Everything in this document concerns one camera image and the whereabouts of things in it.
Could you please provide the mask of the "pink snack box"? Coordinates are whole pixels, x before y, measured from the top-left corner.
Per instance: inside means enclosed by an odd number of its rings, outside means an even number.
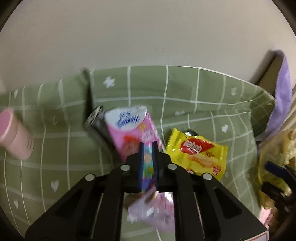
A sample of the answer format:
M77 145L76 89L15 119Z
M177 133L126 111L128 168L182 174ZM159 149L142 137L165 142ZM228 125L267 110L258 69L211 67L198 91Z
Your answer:
M123 162L128 156L138 152L140 142L148 145L157 141L158 148L164 150L147 106L114 108L105 113L104 120Z

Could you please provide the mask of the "yellow wafer wrapper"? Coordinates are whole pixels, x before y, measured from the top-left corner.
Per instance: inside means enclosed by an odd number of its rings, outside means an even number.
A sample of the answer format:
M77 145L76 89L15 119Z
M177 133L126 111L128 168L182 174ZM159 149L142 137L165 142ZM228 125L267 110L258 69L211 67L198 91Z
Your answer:
M202 136L187 135L174 128L166 145L171 161L187 172L201 176L212 174L222 180L226 171L228 147Z

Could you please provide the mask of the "pink candy wrapper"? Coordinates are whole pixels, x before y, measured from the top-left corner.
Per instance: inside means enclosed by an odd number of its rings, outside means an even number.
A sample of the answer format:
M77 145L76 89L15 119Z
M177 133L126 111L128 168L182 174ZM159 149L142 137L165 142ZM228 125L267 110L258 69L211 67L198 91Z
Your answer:
M142 187L139 197L128 206L127 219L142 221L162 232L175 231L173 194L158 192L154 180L152 144L144 145Z

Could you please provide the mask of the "yellow-green trash bag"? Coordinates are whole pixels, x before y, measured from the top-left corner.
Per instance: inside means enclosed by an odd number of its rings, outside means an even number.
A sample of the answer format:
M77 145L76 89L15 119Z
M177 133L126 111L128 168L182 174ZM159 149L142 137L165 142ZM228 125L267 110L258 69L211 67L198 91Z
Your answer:
M264 166L270 161L279 166L290 165L295 170L295 131L284 130L259 145L259 154L254 170L251 172L255 194L260 206L273 209L274 201L261 190L264 181L271 177Z

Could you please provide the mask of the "green checked blanket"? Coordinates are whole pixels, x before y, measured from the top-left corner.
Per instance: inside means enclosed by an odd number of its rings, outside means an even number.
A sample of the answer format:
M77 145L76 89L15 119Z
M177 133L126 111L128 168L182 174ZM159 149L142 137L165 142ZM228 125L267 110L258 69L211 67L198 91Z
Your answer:
M122 240L174 240L175 195L162 191L154 165L220 181L260 213L255 138L275 100L263 88L203 68L139 66L84 71L1 95L1 209L22 240L63 232L87 203L77 184L98 181L87 238L107 236L114 207L103 185L138 164L136 190L123 193Z

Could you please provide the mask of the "purple pillow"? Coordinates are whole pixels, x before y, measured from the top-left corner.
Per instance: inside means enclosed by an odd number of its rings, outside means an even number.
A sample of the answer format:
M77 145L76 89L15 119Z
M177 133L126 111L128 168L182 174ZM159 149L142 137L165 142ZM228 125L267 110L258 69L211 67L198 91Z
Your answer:
M276 135L292 106L292 86L287 58L283 51L274 51L274 59L258 83L258 86L269 92L275 104L268 119L266 129L255 140L262 142Z

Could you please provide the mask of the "pink round bottle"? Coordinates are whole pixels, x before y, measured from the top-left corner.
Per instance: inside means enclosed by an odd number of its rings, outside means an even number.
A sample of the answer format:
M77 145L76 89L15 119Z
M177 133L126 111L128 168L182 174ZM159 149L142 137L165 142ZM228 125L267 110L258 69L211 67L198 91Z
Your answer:
M17 158L27 160L34 149L34 139L12 108L1 111L1 147Z

